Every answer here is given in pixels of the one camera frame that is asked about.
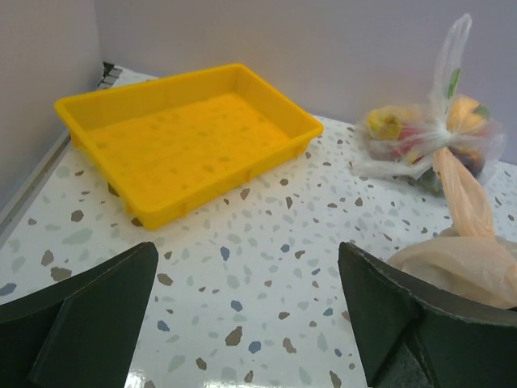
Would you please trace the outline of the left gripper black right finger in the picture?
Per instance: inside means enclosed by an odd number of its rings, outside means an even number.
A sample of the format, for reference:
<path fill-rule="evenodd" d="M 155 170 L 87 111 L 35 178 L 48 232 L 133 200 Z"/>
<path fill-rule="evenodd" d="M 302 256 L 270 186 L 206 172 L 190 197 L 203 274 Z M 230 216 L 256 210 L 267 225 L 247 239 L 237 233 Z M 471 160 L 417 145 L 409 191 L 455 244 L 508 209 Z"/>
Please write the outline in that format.
<path fill-rule="evenodd" d="M 482 305 L 343 242 L 338 268 L 370 387 L 514 387 L 516 311 Z"/>

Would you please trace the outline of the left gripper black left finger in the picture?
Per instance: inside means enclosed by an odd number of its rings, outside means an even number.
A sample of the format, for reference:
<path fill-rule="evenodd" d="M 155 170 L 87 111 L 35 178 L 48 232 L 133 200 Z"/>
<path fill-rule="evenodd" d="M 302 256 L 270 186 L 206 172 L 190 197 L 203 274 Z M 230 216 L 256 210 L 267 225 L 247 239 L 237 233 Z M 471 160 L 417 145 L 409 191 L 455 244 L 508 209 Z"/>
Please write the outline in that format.
<path fill-rule="evenodd" d="M 3 304 L 1 385 L 124 386 L 157 266 L 157 248 L 141 242 Z"/>

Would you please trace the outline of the orange banana print plastic bag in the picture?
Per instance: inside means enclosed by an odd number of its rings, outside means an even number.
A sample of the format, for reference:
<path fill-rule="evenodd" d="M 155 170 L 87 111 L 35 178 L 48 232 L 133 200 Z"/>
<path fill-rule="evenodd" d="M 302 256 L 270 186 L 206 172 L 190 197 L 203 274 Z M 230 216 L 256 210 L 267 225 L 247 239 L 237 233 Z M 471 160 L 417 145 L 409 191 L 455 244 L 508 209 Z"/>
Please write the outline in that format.
<path fill-rule="evenodd" d="M 457 296 L 516 307 L 516 243 L 498 238 L 485 189 L 452 152 L 434 154 L 452 227 L 387 260 L 392 267 Z"/>

